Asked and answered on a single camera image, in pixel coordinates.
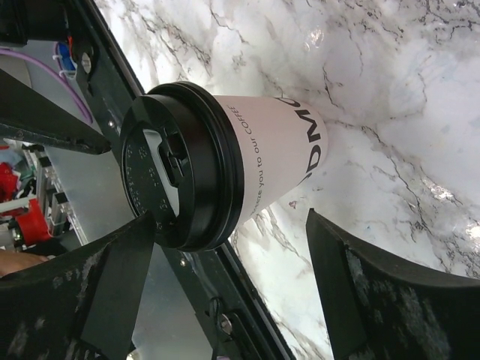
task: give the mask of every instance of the bolt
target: bolt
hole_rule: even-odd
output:
[[[90,71],[92,71],[92,60],[90,60],[90,56],[86,52],[82,54],[82,68],[87,74],[90,74]]]
[[[227,335],[232,334],[232,330],[233,330],[232,322],[230,321],[228,316],[225,315],[224,313],[221,314],[220,327],[222,329],[222,332],[224,332],[225,334]]]

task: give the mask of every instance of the disposable coffee cup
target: disposable coffee cup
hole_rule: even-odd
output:
[[[320,114],[305,103],[212,96],[189,82],[138,97],[121,138],[133,212],[153,212],[156,242],[182,251],[221,245],[318,170],[328,146]]]

